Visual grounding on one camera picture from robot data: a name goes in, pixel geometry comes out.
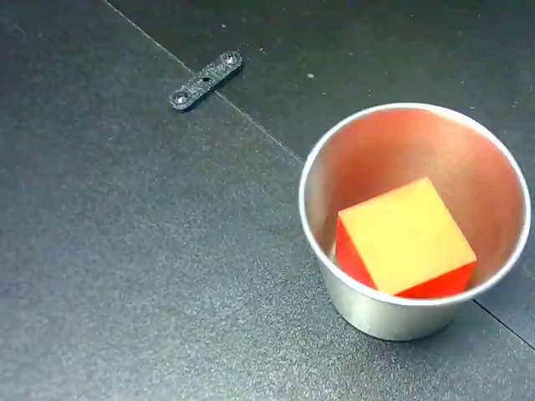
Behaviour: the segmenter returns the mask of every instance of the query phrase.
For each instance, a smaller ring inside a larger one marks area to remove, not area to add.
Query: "table surface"
[[[479,119],[535,185],[535,6],[112,3],[0,4],[0,399],[535,396],[533,240],[446,330],[386,343],[334,310],[296,201],[324,130],[397,100]]]

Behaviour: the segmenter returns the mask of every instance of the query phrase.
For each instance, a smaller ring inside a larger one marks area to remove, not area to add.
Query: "cup rim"
[[[305,193],[305,187],[306,187],[306,183],[308,180],[308,175],[310,173],[310,169],[312,168],[314,161],[317,159],[319,152],[325,146],[325,144],[333,136],[335,136],[340,131],[340,129],[344,127],[345,125],[357,119],[360,119],[368,114],[376,113],[378,111],[383,111],[383,110],[390,110],[390,109],[426,110],[426,111],[430,111],[431,113],[438,114],[441,117],[459,122],[465,125],[466,127],[473,129],[478,134],[485,136],[488,140],[490,140],[494,144],[494,146],[496,146],[496,148],[500,150],[500,152],[502,152],[502,154],[507,158],[510,166],[514,169],[514,172],[518,179],[518,183],[520,184],[520,187],[522,189],[522,198],[524,202],[524,219],[523,219],[522,229],[520,231],[520,235],[518,236],[517,244],[515,245],[511,255],[507,258],[502,268],[498,272],[496,272],[491,278],[489,278],[486,282],[483,282],[477,287],[474,287],[468,291],[462,292],[452,297],[445,297],[445,298],[414,299],[414,298],[403,298],[403,297],[396,297],[396,296],[388,295],[383,292],[377,291],[373,288],[365,286],[364,284],[356,281],[355,279],[347,275],[345,272],[343,272],[342,269],[334,265],[334,263],[330,260],[330,258],[327,257],[327,255],[325,255],[325,253],[322,251],[322,249],[319,247],[319,244],[316,242],[316,240],[313,237],[313,234],[308,224],[308,219],[306,216],[304,193]],[[503,279],[506,276],[506,274],[508,274],[511,271],[513,266],[516,264],[518,258],[522,254],[522,251],[527,243],[527,238],[529,236],[529,229],[531,225],[531,201],[530,201],[531,198],[529,195],[529,189],[527,188],[527,182],[520,169],[520,166],[518,165],[517,161],[515,160],[515,158],[509,151],[509,149],[490,130],[488,130],[485,126],[478,123],[474,119],[464,114],[461,114],[459,112],[456,112],[454,110],[447,109],[441,106],[436,106],[433,104],[422,104],[422,103],[381,104],[381,105],[377,105],[374,107],[361,110],[341,120],[331,129],[329,129],[327,133],[325,133],[319,139],[319,141],[316,143],[316,145],[312,148],[312,150],[308,154],[307,160],[305,161],[305,164],[303,167],[303,171],[301,173],[298,196],[299,196],[298,203],[299,203],[299,214],[301,216],[301,224],[303,226],[303,230],[304,230],[305,236],[307,237],[308,243],[312,247],[314,253],[316,254],[316,257],[318,257],[319,260],[346,286],[361,293],[362,295],[375,299],[376,301],[386,302],[386,303],[397,305],[397,306],[436,307],[436,306],[453,305],[459,302],[465,302],[470,299],[473,299],[477,295],[482,294],[488,289],[494,287],[499,281],[501,281],[501,279]]]

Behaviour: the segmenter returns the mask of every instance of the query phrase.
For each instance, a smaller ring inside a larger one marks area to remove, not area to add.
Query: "yellow cube face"
[[[339,213],[379,291],[397,294],[476,255],[428,178]]]

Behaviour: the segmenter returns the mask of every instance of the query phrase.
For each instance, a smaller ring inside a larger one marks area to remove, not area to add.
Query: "cube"
[[[476,264],[428,178],[340,211],[336,257],[353,279],[408,298],[462,292]]]

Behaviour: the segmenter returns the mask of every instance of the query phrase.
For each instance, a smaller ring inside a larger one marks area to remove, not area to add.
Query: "silver cup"
[[[392,297],[342,272],[334,256],[338,212],[423,176],[477,255],[467,289],[437,299]],[[488,129],[449,109],[407,103],[353,114],[319,140],[303,167],[299,212],[340,314],[371,336],[402,341],[444,327],[461,304],[511,271],[526,245],[531,202],[517,162]]]

